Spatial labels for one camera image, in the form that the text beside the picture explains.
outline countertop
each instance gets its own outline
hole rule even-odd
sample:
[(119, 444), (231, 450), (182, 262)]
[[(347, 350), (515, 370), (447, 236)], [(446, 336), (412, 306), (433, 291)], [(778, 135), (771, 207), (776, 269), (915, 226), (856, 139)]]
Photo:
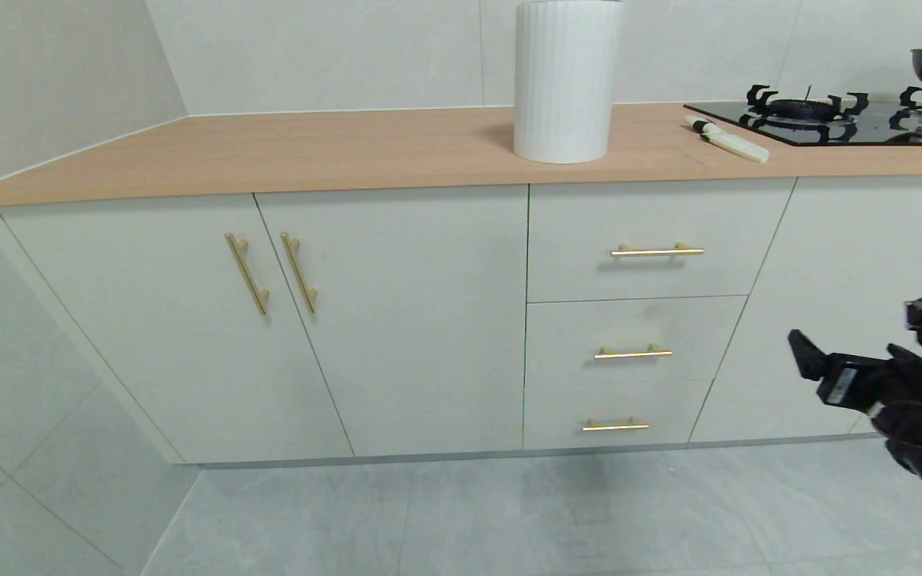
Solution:
[(0, 180), (0, 206), (296, 190), (630, 182), (780, 176), (922, 175), (922, 146), (760, 143), (756, 164), (684, 126), (679, 103), (617, 105), (610, 152), (539, 164), (511, 152), (510, 108), (198, 116), (136, 132)]

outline gold handle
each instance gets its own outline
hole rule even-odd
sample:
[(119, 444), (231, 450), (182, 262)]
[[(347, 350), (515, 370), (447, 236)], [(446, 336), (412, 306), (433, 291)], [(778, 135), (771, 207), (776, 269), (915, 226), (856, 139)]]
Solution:
[(589, 418), (586, 426), (582, 426), (582, 431), (601, 431), (601, 430), (646, 430), (650, 424), (645, 422), (636, 422), (635, 416), (628, 419), (625, 424), (597, 424), (596, 420)]
[(611, 251), (614, 258), (627, 256), (698, 256), (703, 253), (703, 248), (689, 248), (683, 242), (675, 242), (670, 250), (630, 250), (627, 244), (619, 244), (617, 250)]
[(671, 356), (672, 350), (661, 350), (656, 344), (650, 344), (645, 351), (626, 351), (626, 353), (617, 353), (617, 351), (608, 349), (607, 346), (601, 346), (599, 354), (594, 356), (596, 360), (608, 360), (609, 358), (652, 358), (655, 356)]
[(304, 294), (304, 300), (308, 303), (308, 311), (315, 314), (315, 296), (319, 295), (319, 291), (315, 290), (315, 288), (308, 288), (308, 285), (304, 283), (301, 265), (297, 263), (297, 247), (301, 245), (301, 242), (290, 237), (286, 232), (279, 233), (279, 240), (283, 241), (283, 249), (287, 252), (287, 259), (290, 260), (290, 266), (294, 269), (294, 277), (297, 278), (297, 287), (301, 289), (301, 293)]
[(244, 262), (244, 253), (248, 251), (248, 239), (245, 238), (238, 242), (233, 234), (226, 234), (226, 244), (230, 245), (230, 252), (234, 253), (234, 260), (237, 260), (237, 267), (241, 269), (244, 283), (248, 285), (251, 297), (255, 300), (255, 305), (259, 307), (259, 314), (266, 316), (266, 313), (268, 313), (266, 306), (268, 290), (266, 288), (259, 290), (255, 285), (255, 278), (251, 276), (251, 270), (248, 269), (248, 263)]

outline black glass cooktop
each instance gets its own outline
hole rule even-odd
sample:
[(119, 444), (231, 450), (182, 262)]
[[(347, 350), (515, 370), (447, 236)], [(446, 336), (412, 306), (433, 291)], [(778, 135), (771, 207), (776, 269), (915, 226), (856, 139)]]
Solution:
[(687, 103), (685, 108), (779, 139), (792, 146), (922, 146), (922, 102), (907, 88), (899, 99), (866, 94), (831, 101), (772, 99), (754, 86), (747, 101)]

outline white ribbed container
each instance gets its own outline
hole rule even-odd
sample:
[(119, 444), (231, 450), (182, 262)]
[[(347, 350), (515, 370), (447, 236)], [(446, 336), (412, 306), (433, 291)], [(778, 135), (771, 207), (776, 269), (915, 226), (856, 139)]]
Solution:
[(619, 0), (519, 4), (515, 154), (574, 164), (607, 153), (623, 7)]

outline kitchen knife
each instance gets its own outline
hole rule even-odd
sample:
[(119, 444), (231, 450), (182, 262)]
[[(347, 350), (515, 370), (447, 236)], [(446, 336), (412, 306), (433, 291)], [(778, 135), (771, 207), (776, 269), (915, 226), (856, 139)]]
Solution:
[(738, 154), (740, 157), (760, 164), (764, 164), (771, 157), (771, 152), (765, 147), (755, 145), (755, 143), (749, 142), (745, 138), (739, 138), (734, 134), (728, 134), (728, 132), (721, 130), (720, 126), (706, 118), (687, 116), (685, 117), (685, 122), (688, 122), (692, 130), (699, 132), (700, 138), (705, 139), (706, 142), (710, 142), (714, 146), (722, 147), (722, 149), (728, 150), (732, 154)]

